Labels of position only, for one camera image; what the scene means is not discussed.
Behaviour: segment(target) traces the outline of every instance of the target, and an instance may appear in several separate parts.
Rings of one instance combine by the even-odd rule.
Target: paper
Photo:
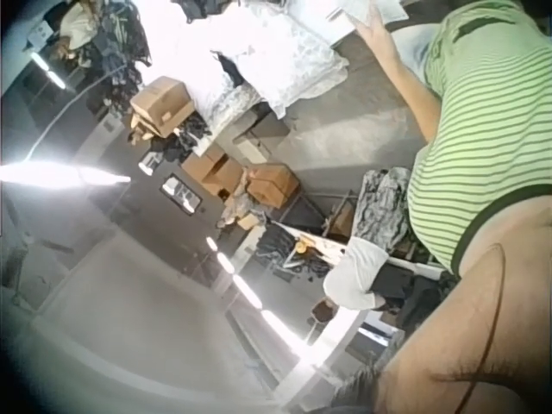
[[[338,0],[336,9],[329,13],[327,18],[332,19],[337,13],[344,11],[358,21],[370,24],[371,2],[375,2],[378,7],[384,24],[408,20],[408,14],[400,5],[400,0]]]

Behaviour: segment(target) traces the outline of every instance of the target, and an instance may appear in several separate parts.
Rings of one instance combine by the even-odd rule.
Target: cable
[[[71,108],[71,106],[73,104],[75,104],[87,91],[89,91],[90,89],[92,89],[94,86],[96,85],[99,85],[101,82],[103,82],[105,79],[107,79],[109,76],[121,71],[124,67],[126,66],[125,65],[121,65],[119,67],[117,67],[117,69],[114,69],[113,71],[111,72],[108,72],[106,73],[105,75],[103,75],[100,79],[96,80],[95,82],[93,82],[92,84],[86,86],[76,97],[74,97],[71,101],[69,101],[66,106],[63,107],[63,109],[60,111],[60,113],[58,115],[56,115],[53,120],[47,125],[46,129],[44,129],[44,131],[42,132],[41,136],[38,137],[38,139],[36,140],[36,142],[33,144],[33,146],[31,147],[30,151],[28,152],[27,156],[25,157],[25,161],[29,161],[31,159],[31,157],[33,156],[33,154],[35,153],[35,150],[36,148],[38,148],[38,146],[44,141],[44,138],[46,138],[46,135],[50,132],[50,129],[52,129],[52,127],[54,126],[54,124],[67,112],[67,110],[69,108]]]
[[[499,300],[497,302],[497,309],[494,312],[491,331],[489,332],[489,337],[486,341],[485,349],[483,350],[483,355],[481,356],[480,363],[477,366],[477,370],[475,371],[474,378],[471,380],[469,387],[466,393],[464,394],[464,397],[462,397],[461,402],[458,404],[458,408],[456,408],[455,414],[461,414],[464,411],[464,409],[466,408],[467,402],[469,401],[469,399],[472,397],[472,394],[474,393],[474,389],[477,386],[477,383],[479,382],[478,379],[481,376],[481,371],[483,370],[483,365],[485,364],[485,361],[489,356],[489,353],[491,352],[492,340],[494,339],[494,335],[497,330],[497,325],[499,324],[499,314],[502,308],[502,299],[504,297],[504,285],[505,285],[505,279],[506,279],[506,254],[504,252],[504,248],[500,244],[497,244],[496,246],[499,248],[501,262],[502,262],[502,276],[500,279],[500,291],[499,291]]]

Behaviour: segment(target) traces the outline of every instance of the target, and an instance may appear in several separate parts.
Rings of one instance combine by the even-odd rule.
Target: black wire
[[[497,244],[496,247],[499,248],[501,263],[502,263],[502,276],[500,279],[500,291],[499,291],[499,300],[497,302],[497,309],[494,312],[491,331],[489,332],[489,338],[486,341],[485,349],[483,350],[483,355],[481,356],[480,363],[477,366],[477,370],[475,371],[474,377],[470,382],[469,388],[464,394],[464,397],[462,398],[461,402],[458,404],[458,408],[456,408],[455,414],[461,414],[464,411],[464,409],[466,408],[467,402],[469,401],[469,399],[472,397],[472,394],[474,393],[474,389],[477,386],[479,382],[479,378],[483,371],[483,365],[485,364],[485,361],[489,356],[489,353],[491,352],[492,340],[494,339],[494,335],[497,330],[497,325],[499,324],[499,314],[500,314],[500,310],[502,309],[502,299],[504,297],[504,285],[505,285],[505,279],[506,279],[506,255],[501,245]]]

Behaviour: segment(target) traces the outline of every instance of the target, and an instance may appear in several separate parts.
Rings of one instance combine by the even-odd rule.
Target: green striped shirt
[[[442,115],[412,174],[411,225],[458,273],[491,214],[552,193],[552,42],[512,2],[472,3],[442,23],[425,71]]]

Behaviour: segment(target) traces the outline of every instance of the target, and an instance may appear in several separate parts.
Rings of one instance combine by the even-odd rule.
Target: camouflage fabric
[[[410,170],[394,167],[371,170],[362,179],[353,220],[353,236],[367,240],[388,254],[409,231],[407,190]]]

